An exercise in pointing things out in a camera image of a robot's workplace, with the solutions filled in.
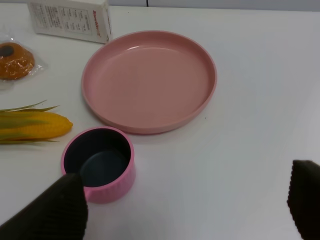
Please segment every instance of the toy corn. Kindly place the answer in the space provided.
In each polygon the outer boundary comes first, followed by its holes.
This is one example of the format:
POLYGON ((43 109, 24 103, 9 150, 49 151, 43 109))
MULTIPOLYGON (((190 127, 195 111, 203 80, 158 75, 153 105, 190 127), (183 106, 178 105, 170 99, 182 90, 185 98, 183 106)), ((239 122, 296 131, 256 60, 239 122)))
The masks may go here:
POLYGON ((50 142, 68 133, 73 124, 66 117, 47 112, 57 106, 33 108, 43 103, 0 109, 0 144, 50 142))

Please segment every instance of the pink plate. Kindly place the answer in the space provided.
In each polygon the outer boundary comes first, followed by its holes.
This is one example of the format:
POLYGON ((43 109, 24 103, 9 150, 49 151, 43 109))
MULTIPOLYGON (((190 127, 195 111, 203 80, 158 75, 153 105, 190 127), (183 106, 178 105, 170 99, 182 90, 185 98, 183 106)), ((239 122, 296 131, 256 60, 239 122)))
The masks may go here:
POLYGON ((105 123, 133 134, 187 124, 208 104, 217 71, 205 49, 165 31, 119 37, 100 48, 82 74, 82 94, 105 123))

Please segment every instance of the green leaf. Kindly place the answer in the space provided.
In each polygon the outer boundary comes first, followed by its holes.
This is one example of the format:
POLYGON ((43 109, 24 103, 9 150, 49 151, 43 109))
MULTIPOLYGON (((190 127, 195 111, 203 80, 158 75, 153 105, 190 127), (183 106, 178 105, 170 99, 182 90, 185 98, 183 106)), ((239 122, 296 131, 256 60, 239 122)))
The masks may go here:
POLYGON ((17 132, 17 133, 4 133, 0 134, 0 141, 1 140, 12 140, 12 139, 22 139, 30 137, 29 135, 17 132))
POLYGON ((34 144, 34 143, 40 143, 40 142, 49 142, 52 143, 54 141, 52 140, 46 140, 46 139, 39 139, 39 140, 34 140, 34 139, 26 139, 26 140, 0 140, 0 145, 1 144, 34 144))
POLYGON ((32 112, 24 112, 24 111, 3 111, 0 112, 1 117, 12 117, 12 118, 25 118, 25 117, 32 117, 34 114, 32 112))
POLYGON ((22 107, 17 107, 17 108, 8 108, 8 109, 0 109, 0 112, 8 112, 8 111, 14 111, 14 110, 20 110, 20 109, 28 109, 28 108, 33 108, 34 106, 37 106, 39 104, 42 104, 43 102, 45 102, 47 100, 38 102, 36 104, 32 104, 32 105, 28 105, 28 106, 22 106, 22 107))
POLYGON ((59 105, 47 107, 47 108, 28 108, 28 109, 22 109, 22 110, 18 110, 18 111, 14 111, 14 112, 46 112, 46 111, 49 111, 49 110, 54 109, 56 107, 59 107, 59 105))
POLYGON ((0 129, 20 128, 28 125, 45 124, 45 121, 23 117, 0 117, 0 129))

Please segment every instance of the plastic wrapper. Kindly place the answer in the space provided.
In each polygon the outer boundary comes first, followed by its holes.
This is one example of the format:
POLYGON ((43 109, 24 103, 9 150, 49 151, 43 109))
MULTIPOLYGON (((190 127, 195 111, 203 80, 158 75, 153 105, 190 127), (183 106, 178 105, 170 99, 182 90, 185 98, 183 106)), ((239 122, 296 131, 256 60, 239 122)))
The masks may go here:
POLYGON ((45 63, 28 47, 0 30, 0 90, 45 69, 45 63))

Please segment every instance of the packaged food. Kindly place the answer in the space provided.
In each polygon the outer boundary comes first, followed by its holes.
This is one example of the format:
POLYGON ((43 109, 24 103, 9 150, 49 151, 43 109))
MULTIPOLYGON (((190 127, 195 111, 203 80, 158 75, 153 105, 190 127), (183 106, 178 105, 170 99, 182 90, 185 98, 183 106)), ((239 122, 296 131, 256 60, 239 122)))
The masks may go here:
POLYGON ((0 31, 0 90, 12 87, 14 81, 43 70, 45 64, 32 50, 0 31))
POLYGON ((112 40, 107 0, 27 0, 37 34, 106 44, 112 40))

